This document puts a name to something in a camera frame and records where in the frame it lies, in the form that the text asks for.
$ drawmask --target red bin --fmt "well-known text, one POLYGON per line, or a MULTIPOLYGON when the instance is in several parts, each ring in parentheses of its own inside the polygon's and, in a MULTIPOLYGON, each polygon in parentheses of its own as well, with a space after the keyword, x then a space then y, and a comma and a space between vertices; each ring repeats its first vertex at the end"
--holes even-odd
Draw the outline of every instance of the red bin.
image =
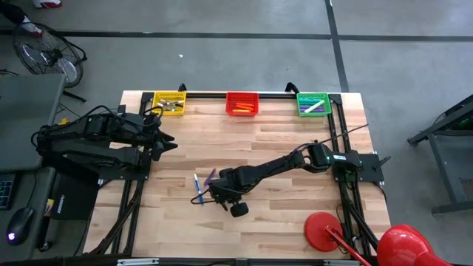
POLYGON ((258 114, 258 98, 258 94, 254 92, 228 92, 225 110, 230 116, 253 117, 258 114))

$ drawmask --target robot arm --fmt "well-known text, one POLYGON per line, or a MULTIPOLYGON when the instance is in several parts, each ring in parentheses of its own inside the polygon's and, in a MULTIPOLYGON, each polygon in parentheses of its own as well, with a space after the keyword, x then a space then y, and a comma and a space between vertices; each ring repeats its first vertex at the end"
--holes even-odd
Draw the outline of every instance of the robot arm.
POLYGON ((362 167, 357 151, 334 153, 322 143, 308 143, 284 157, 259 166, 223 169, 219 172, 220 178, 208 184, 209 192, 215 202, 222 205, 226 211, 228 210, 226 203, 231 204, 231 215, 238 217, 248 212, 246 203, 239 202, 242 200, 242 195, 251 191, 261 180, 295 168, 319 173, 334 165, 341 166, 347 171, 358 171, 362 167), (302 153, 304 150, 307 150, 308 155, 302 153))
POLYGON ((111 111, 85 115, 64 125, 42 126, 36 133, 36 150, 53 167, 65 168, 66 160, 74 158, 67 163, 92 161, 102 179, 133 180, 148 175, 151 159, 158 161, 163 152, 177 148, 174 138, 160 131, 160 125, 156 115, 111 111), (130 146, 111 149, 111 142, 130 146))

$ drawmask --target wooden tabletop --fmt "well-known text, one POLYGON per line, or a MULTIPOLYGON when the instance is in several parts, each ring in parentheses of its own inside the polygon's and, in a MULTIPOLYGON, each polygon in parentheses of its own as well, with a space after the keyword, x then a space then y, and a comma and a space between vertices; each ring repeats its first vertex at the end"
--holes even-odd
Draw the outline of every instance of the wooden tabletop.
MULTIPOLYGON (((127 112, 138 112, 141 94, 123 93, 121 104, 126 104, 127 112)), ((348 129, 364 125, 367 119, 360 94, 342 94, 342 99, 348 129)), ((179 147, 153 162, 143 191, 133 256, 347 257, 338 249, 314 250, 303 235, 309 215, 325 211, 336 216, 341 201, 332 171, 311 174, 298 169, 262 181, 243 197, 250 211, 239 218, 214 203, 189 202, 197 194, 194 173, 203 184, 213 168, 259 165, 288 154, 301 143, 330 137, 327 118, 299 117, 295 100, 260 99, 259 110, 256 117, 230 117, 225 113, 225 99, 188 99, 184 116, 163 117, 160 129, 175 137, 179 147)), ((336 124, 339 133, 338 119, 336 124)), ((350 142, 360 153, 372 151, 367 127, 350 133, 350 142)), ((84 251, 93 249, 114 224, 122 190, 121 181, 100 190, 84 251)), ((383 194, 369 183, 360 184, 360 193, 366 221, 379 238, 390 227, 383 194)))

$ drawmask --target pen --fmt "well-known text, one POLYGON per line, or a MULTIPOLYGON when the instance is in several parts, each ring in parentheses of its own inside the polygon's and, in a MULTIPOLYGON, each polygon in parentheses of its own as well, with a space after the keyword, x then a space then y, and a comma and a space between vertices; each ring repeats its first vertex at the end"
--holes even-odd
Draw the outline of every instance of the pen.
POLYGON ((195 179, 195 186, 197 188, 197 193, 199 194, 199 202, 200 204, 204 204, 204 198, 202 197, 202 191, 200 190, 199 180, 197 179, 197 175, 194 174, 195 179))

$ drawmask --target concrete floor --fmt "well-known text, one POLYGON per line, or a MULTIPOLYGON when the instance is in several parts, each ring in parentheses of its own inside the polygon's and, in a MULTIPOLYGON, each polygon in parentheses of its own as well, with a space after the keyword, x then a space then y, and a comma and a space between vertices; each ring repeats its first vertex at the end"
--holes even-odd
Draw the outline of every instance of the concrete floor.
MULTIPOLYGON (((64 0, 59 10, 17 3, 57 30, 330 34, 323 0, 64 0)), ((473 35, 470 1, 333 0, 333 9, 339 34, 473 35)), ((1 25, 9 24, 0 18, 1 25)), ((191 90, 280 91, 292 81, 302 91, 340 92, 330 40, 68 39, 89 56, 84 79, 72 89, 89 101, 63 100, 78 113, 116 107, 125 89, 180 83, 191 90)), ((0 36, 0 69, 27 74, 10 43, 0 36)), ((473 43, 341 41, 341 54, 350 91, 363 96, 374 147, 392 156, 384 166, 392 224, 416 227, 440 257, 471 264, 473 211, 431 215, 448 202, 446 190, 428 143, 413 148, 406 139, 472 93, 473 43)))

